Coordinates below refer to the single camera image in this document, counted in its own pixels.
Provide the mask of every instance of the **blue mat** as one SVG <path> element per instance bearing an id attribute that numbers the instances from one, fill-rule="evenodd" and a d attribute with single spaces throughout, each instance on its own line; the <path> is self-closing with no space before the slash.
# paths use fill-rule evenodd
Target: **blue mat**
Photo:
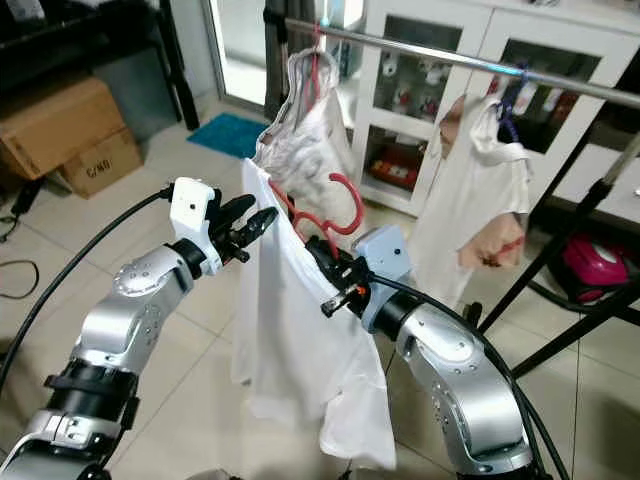
<path id="1" fill-rule="evenodd" d="M 258 135 L 267 125 L 223 113 L 200 127 L 187 140 L 238 158 L 256 153 Z"/>

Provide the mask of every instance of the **hanging clothes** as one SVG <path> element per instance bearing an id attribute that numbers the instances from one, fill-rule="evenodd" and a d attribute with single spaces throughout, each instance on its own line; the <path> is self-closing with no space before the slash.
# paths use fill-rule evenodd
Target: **hanging clothes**
<path id="1" fill-rule="evenodd" d="M 330 173 L 354 178 L 355 165 L 342 121 L 334 58 L 307 49 L 289 58 L 291 89 L 275 121 L 258 137 L 254 162 L 291 195 L 296 206 L 319 218 L 348 225 L 356 211 L 351 195 Z M 309 225 L 303 225 L 303 233 Z M 365 222 L 338 245 L 350 249 L 367 231 Z"/>
<path id="2" fill-rule="evenodd" d="M 267 16 L 281 15 L 305 22 L 315 21 L 314 0 L 265 0 Z M 299 52 L 313 45 L 313 39 L 304 33 L 289 32 L 284 25 L 264 23 L 267 88 L 264 99 L 264 116 L 273 120 L 289 92 L 284 69 L 290 53 Z"/>
<path id="3" fill-rule="evenodd" d="M 371 335 L 346 309 L 327 319 L 337 294 L 276 201 L 269 176 L 250 161 L 244 189 L 279 215 L 249 249 L 235 320 L 232 378 L 250 381 L 249 407 L 290 426 L 321 419 L 320 448 L 395 467 L 384 372 Z"/>
<path id="4" fill-rule="evenodd" d="M 523 250 L 528 156 L 520 143 L 498 142 L 499 104 L 458 100 L 429 145 L 440 164 L 409 253 L 418 286 L 449 307 L 474 268 L 517 264 Z"/>

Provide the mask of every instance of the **cardboard box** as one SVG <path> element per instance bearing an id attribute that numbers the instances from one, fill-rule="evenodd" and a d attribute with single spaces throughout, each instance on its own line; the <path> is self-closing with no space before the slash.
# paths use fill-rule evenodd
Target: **cardboard box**
<path id="1" fill-rule="evenodd" d="M 75 194 L 89 198 L 141 165 L 133 135 L 124 128 L 76 154 L 58 172 Z"/>
<path id="2" fill-rule="evenodd" d="M 0 110 L 0 159 L 36 179 L 125 127 L 108 87 L 94 77 L 47 85 Z"/>

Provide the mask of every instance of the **white cabinet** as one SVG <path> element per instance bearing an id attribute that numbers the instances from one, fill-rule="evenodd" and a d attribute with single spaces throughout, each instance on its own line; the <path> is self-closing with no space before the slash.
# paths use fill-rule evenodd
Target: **white cabinet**
<path id="1" fill-rule="evenodd" d="M 490 16 L 491 8 L 446 0 L 374 1 L 366 32 L 477 55 Z M 470 75 L 468 69 L 365 48 L 353 135 L 365 197 L 419 213 L 436 167 L 425 156 L 427 142 Z"/>
<path id="2" fill-rule="evenodd" d="M 639 46 L 636 35 L 496 10 L 479 56 L 612 87 Z M 484 95 L 492 80 L 491 74 L 474 72 L 469 91 Z M 533 84 L 525 88 L 532 96 L 514 123 L 531 155 L 534 177 L 529 188 L 535 204 L 604 102 Z"/>
<path id="3" fill-rule="evenodd" d="M 606 86 L 616 84 L 640 46 L 634 33 L 447 0 L 370 1 L 366 33 Z M 365 48 L 353 136 L 363 195 L 418 215 L 437 167 L 425 154 L 435 125 L 465 92 L 500 94 L 515 82 Z M 535 204 L 603 102 L 533 84 L 526 89 L 530 100 L 515 124 L 531 154 Z"/>

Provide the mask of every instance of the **red hanger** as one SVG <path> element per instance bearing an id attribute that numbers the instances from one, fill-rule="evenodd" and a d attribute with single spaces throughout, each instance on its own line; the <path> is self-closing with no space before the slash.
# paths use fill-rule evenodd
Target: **red hanger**
<path id="1" fill-rule="evenodd" d="M 331 238 L 331 234 L 329 230 L 333 230 L 334 232 L 339 233 L 340 235 L 349 235 L 355 232 L 356 229 L 362 223 L 362 218 L 364 217 L 364 204 L 362 203 L 362 197 L 360 197 L 360 192 L 358 192 L 358 190 L 353 185 L 353 183 L 351 183 L 351 180 L 349 180 L 347 177 L 345 177 L 341 173 L 331 173 L 329 174 L 329 180 L 343 184 L 347 188 L 347 190 L 349 190 L 349 193 L 351 193 L 351 197 L 353 198 L 353 201 L 356 204 L 356 216 L 353 219 L 353 221 L 346 227 L 341 227 L 340 225 L 336 225 L 331 220 L 321 221 L 315 215 L 312 215 L 311 213 L 297 209 L 293 204 L 293 202 L 289 200 L 289 198 L 287 197 L 287 194 L 284 193 L 280 189 L 280 187 L 278 187 L 271 179 L 269 179 L 269 185 L 271 186 L 271 189 L 273 190 L 273 192 L 278 196 L 278 198 L 280 198 L 280 200 L 282 200 L 284 204 L 287 206 L 287 208 L 289 209 L 289 214 L 293 214 L 291 223 L 293 224 L 293 229 L 298 234 L 300 239 L 303 242 L 305 241 L 304 237 L 298 231 L 298 223 L 300 223 L 300 220 L 302 219 L 307 219 L 311 223 L 313 223 L 316 227 L 318 227 L 320 230 L 322 230 L 322 232 L 324 233 L 327 239 L 327 242 L 329 243 L 329 249 L 331 250 L 331 255 L 333 255 L 333 258 L 337 259 L 338 247 L 336 247 L 335 241 Z"/>

